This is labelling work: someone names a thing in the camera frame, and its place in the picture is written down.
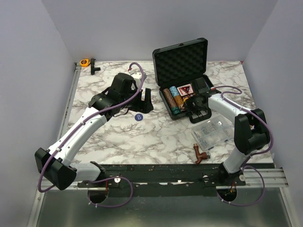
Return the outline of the clear plastic bag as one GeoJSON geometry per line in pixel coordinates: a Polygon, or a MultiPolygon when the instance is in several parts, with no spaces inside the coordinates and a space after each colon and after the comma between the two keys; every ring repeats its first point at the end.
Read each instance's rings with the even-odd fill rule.
{"type": "Polygon", "coordinates": [[[194,126],[191,133],[203,150],[211,150],[233,139],[234,135],[231,122],[221,115],[194,126]]]}

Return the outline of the brown faucet tap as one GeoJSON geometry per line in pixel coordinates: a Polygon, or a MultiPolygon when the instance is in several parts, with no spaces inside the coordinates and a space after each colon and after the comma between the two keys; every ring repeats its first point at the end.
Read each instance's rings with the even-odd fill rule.
{"type": "Polygon", "coordinates": [[[196,155],[196,161],[195,161],[196,165],[199,165],[203,160],[210,159],[210,154],[209,153],[199,151],[199,146],[198,146],[197,143],[195,143],[193,145],[193,149],[194,149],[195,155],[196,155]]]}

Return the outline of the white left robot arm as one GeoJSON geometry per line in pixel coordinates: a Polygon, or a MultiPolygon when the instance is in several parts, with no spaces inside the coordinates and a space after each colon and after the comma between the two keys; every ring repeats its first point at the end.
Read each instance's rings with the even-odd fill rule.
{"type": "Polygon", "coordinates": [[[104,183],[105,175],[99,164],[91,161],[72,167],[71,163],[95,131],[120,110],[128,108],[144,114],[153,110],[149,88],[145,90],[145,98],[142,98],[145,79],[145,73],[118,73],[110,87],[92,97],[80,119],[57,142],[46,150],[39,148],[35,152],[40,192],[47,191],[42,188],[42,178],[59,190],[66,189],[73,182],[88,181],[95,187],[104,183]]]}

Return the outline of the black poker set case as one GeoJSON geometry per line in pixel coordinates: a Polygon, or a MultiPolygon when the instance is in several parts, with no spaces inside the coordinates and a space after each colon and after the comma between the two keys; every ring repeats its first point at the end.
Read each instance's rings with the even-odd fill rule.
{"type": "Polygon", "coordinates": [[[159,94],[166,106],[166,109],[173,120],[189,118],[191,123],[195,114],[192,114],[183,103],[185,97],[181,96],[177,87],[191,84],[191,81],[206,75],[208,40],[198,38],[191,41],[159,48],[153,51],[152,58],[154,64],[155,79],[160,87],[159,94]],[[162,93],[168,88],[180,110],[179,114],[173,114],[162,93]]]}

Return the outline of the blue small blind button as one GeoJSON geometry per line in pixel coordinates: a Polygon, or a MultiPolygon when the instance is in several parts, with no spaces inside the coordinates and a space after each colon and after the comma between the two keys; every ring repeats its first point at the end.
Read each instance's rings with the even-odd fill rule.
{"type": "Polygon", "coordinates": [[[143,115],[141,113],[138,113],[134,116],[134,119],[138,122],[143,120],[143,115]]]}

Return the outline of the brown chip stack row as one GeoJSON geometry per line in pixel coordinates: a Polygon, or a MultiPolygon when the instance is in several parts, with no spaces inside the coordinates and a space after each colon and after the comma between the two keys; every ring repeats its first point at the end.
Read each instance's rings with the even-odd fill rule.
{"type": "Polygon", "coordinates": [[[171,109],[171,112],[173,114],[179,114],[180,110],[179,110],[179,108],[178,108],[178,106],[177,106],[177,104],[176,104],[176,102],[175,102],[175,100],[174,100],[174,98],[173,98],[170,90],[168,88],[163,89],[162,93],[163,93],[163,95],[164,95],[164,97],[165,97],[165,99],[167,101],[167,104],[169,105],[169,107],[171,109]]]}

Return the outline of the black t-shaped tool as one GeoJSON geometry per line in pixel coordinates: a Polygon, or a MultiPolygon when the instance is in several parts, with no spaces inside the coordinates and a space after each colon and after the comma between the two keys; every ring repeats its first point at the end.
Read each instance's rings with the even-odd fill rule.
{"type": "Polygon", "coordinates": [[[100,67],[95,66],[95,62],[96,62],[96,59],[94,59],[94,58],[90,59],[90,73],[91,73],[91,75],[95,75],[96,72],[101,70],[100,67]]]}

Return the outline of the black triangular all-in button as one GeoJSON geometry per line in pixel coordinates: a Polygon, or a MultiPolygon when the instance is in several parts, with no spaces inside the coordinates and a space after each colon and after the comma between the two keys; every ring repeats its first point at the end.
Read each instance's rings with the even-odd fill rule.
{"type": "Polygon", "coordinates": [[[181,86],[178,88],[179,92],[181,95],[186,95],[186,94],[192,94],[193,93],[193,89],[192,86],[189,85],[185,85],[185,86],[181,86]]]}

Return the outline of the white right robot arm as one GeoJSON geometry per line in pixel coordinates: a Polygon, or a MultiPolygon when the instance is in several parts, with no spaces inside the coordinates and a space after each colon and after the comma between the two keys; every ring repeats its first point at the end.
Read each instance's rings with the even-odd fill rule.
{"type": "Polygon", "coordinates": [[[192,122],[208,120],[212,112],[216,111],[233,124],[234,149],[220,164],[217,174],[221,184],[229,185],[252,156],[271,150],[273,133],[261,109],[248,109],[227,97],[227,94],[242,94],[239,88],[224,86],[225,91],[221,92],[221,86],[214,87],[208,77],[197,78],[191,85],[194,95],[185,101],[185,105],[196,115],[192,122]]]}

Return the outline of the orange tape measure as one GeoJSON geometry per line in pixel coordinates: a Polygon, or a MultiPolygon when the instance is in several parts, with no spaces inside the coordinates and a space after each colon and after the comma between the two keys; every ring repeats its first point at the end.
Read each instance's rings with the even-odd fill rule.
{"type": "Polygon", "coordinates": [[[82,59],[80,60],[80,66],[83,68],[86,68],[90,65],[91,61],[90,59],[82,59]]]}

